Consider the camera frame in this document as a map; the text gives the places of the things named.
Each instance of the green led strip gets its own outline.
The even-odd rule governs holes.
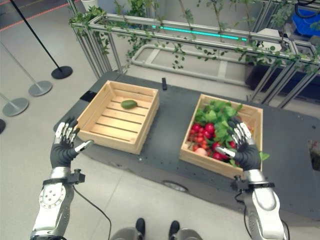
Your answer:
[[[239,37],[237,36],[228,36],[228,35],[221,35],[221,34],[216,34],[216,33],[210,33],[210,32],[203,32],[203,31],[191,31],[191,30],[185,30],[185,29],[180,29],[180,28],[173,28],[173,27],[167,27],[167,26],[161,26],[161,29],[164,30],[170,30],[170,31],[176,31],[176,32],[182,32],[182,33],[189,33],[189,34],[198,34],[198,35],[205,35],[205,36],[211,36],[211,37],[219,37],[219,38],[224,38],[224,39],[233,39],[233,40],[238,40]],[[242,37],[240,38],[242,41],[247,41],[246,38]]]

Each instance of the blue container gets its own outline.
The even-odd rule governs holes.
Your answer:
[[[310,16],[313,15],[315,12],[308,11],[304,9],[299,9],[299,13],[303,16]],[[315,28],[311,28],[310,25],[320,21],[320,14],[310,17],[310,18],[301,18],[296,14],[293,15],[292,20],[296,26],[296,31],[300,35],[307,35],[307,36],[320,36],[320,30],[316,30]]]

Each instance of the gray table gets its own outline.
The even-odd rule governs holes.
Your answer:
[[[237,211],[243,210],[234,200],[236,192],[230,186],[232,180],[179,160],[180,147],[201,92],[171,85],[163,91],[160,83],[115,72],[105,73],[89,90],[98,92],[107,80],[159,89],[160,106],[140,155],[99,145],[88,148],[84,154],[159,183],[178,183],[191,195]],[[309,139],[320,140],[319,119],[223,98],[263,108],[263,151],[270,154],[263,163],[263,173],[275,183],[281,216],[300,226],[319,221],[320,171],[313,170],[308,151]],[[88,104],[80,99],[65,115],[78,117]]]

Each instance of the empty wooden crate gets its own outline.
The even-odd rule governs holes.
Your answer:
[[[138,106],[124,109],[121,102],[134,100]],[[140,154],[159,107],[158,90],[107,81],[79,116],[78,136],[98,145]]]
[[[233,179],[235,175],[243,176],[242,168],[234,167],[229,163],[216,160],[209,156],[199,155],[190,149],[191,143],[188,141],[188,136],[195,120],[196,111],[198,108],[204,109],[206,105],[210,104],[210,102],[214,100],[230,102],[233,108],[237,108],[237,106],[240,105],[238,102],[201,94],[181,146],[180,159],[231,179]],[[252,135],[257,148],[259,151],[262,151],[263,110],[258,107],[243,104],[241,110],[238,112],[238,115],[242,118],[242,121],[244,121],[248,126],[252,127]]]

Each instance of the green avocado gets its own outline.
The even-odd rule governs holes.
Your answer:
[[[134,100],[124,100],[121,102],[121,107],[124,109],[133,109],[138,106],[138,103]]]

